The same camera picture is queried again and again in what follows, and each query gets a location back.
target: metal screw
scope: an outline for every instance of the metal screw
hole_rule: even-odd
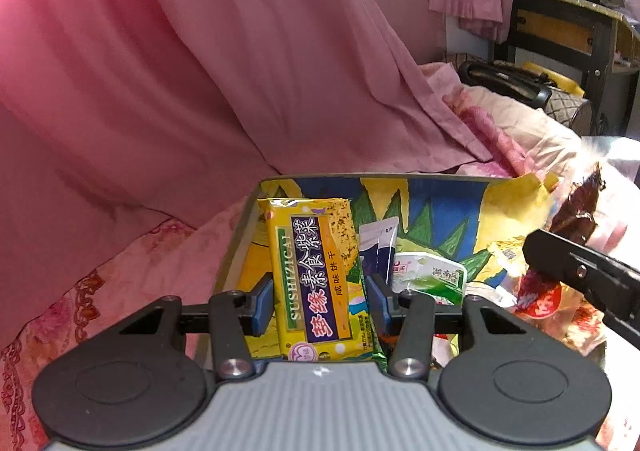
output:
[[[425,366],[418,359],[407,357],[394,364],[394,371],[402,377],[417,377],[424,373]]]
[[[225,377],[241,377],[250,370],[249,363],[244,359],[227,359],[220,365],[220,374]]]
[[[231,296],[232,300],[234,301],[235,307],[244,305],[246,301],[246,294],[242,290],[228,290],[226,294]]]
[[[400,291],[400,294],[398,294],[398,303],[404,308],[409,308],[409,306],[411,305],[411,300],[417,294],[419,294],[419,292],[411,290],[410,288],[406,288]]]

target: black handbag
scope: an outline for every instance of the black handbag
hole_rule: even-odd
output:
[[[488,64],[467,59],[460,63],[458,76],[466,85],[484,86],[531,108],[542,108],[579,136],[591,135],[594,129],[591,101],[557,88],[545,73],[536,74],[506,62]]]

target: cracker package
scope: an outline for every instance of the cracker package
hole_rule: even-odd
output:
[[[282,355],[290,361],[371,357],[371,322],[348,200],[260,202]]]
[[[466,285],[465,266],[430,253],[396,253],[394,292],[418,290],[436,303],[462,305]]]

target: yellow biscuit package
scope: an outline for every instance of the yellow biscuit package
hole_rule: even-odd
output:
[[[371,357],[372,329],[349,201],[260,202],[282,355],[290,361]]]

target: black round pad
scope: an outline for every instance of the black round pad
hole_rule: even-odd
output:
[[[438,395],[470,429],[535,446],[595,434],[611,402],[603,371],[542,334],[495,336],[463,352],[442,371]]]
[[[50,435],[129,447],[183,424],[205,395],[202,370],[186,355],[130,336],[117,349],[86,344],[60,357],[36,379],[33,404]]]

